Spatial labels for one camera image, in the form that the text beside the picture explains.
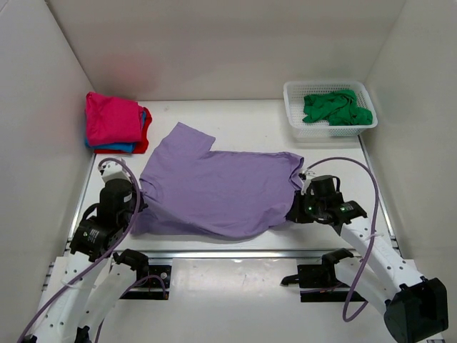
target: laundry basket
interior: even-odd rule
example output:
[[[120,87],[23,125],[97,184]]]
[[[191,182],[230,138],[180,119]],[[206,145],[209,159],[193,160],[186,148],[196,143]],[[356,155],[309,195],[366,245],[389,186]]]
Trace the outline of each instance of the laundry basket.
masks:
[[[342,89],[352,89],[357,96],[357,106],[369,109],[373,114],[371,125],[330,126],[328,121],[321,120],[307,124],[303,122],[305,114],[304,97],[309,94],[326,94]],[[341,136],[357,136],[363,130],[378,124],[376,111],[371,103],[365,86],[358,81],[290,81],[284,84],[284,104],[288,122],[293,128],[293,136],[298,140],[309,138],[327,138]]]

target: basket rim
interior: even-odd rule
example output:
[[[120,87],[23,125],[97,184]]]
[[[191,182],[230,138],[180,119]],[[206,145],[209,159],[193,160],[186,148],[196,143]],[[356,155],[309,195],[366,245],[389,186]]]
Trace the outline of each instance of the basket rim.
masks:
[[[361,91],[363,95],[365,96],[366,99],[369,100],[369,103],[367,103],[368,109],[371,111],[373,114],[373,123],[370,125],[335,125],[335,126],[330,126],[330,125],[325,125],[325,126],[319,126],[319,125],[307,125],[305,123],[303,124],[296,124],[292,122],[292,115],[291,115],[291,107],[290,107],[290,101],[288,99],[288,92],[287,88],[289,86],[299,86],[299,85],[325,85],[325,84],[342,84],[342,83],[347,83],[347,84],[352,84],[359,86],[361,88]],[[378,116],[376,115],[376,110],[374,109],[373,103],[371,102],[371,97],[368,94],[365,86],[360,82],[356,80],[348,80],[348,79],[334,79],[334,80],[308,80],[308,81],[287,81],[284,86],[283,86],[283,97],[284,97],[284,105],[286,107],[286,114],[287,114],[287,119],[289,124],[295,128],[295,129],[300,129],[300,130],[325,130],[329,131],[331,129],[372,129],[375,126],[378,125]]]

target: green cloth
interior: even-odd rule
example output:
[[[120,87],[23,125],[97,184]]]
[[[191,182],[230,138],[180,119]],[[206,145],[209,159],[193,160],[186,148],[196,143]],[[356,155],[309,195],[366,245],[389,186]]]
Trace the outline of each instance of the green cloth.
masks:
[[[305,123],[328,120],[330,125],[370,125],[371,111],[357,107],[357,96],[350,89],[305,96]]]

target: gray wall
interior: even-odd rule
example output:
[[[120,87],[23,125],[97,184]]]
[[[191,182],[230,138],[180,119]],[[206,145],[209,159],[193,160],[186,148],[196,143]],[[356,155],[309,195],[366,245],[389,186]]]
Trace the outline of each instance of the gray wall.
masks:
[[[89,166],[91,90],[42,0],[0,0],[0,342],[36,312]]]
[[[367,81],[379,125],[364,136],[400,246],[448,287],[457,342],[457,3],[408,0]]]
[[[364,80],[404,0],[49,0],[95,89],[139,100],[281,99]]]

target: purple shirt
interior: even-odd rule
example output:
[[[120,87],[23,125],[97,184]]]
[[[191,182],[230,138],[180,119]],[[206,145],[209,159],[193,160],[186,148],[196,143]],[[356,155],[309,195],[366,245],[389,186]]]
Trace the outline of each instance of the purple shirt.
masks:
[[[244,239],[286,221],[303,157],[210,151],[214,137],[178,123],[140,177],[148,208],[133,234]]]

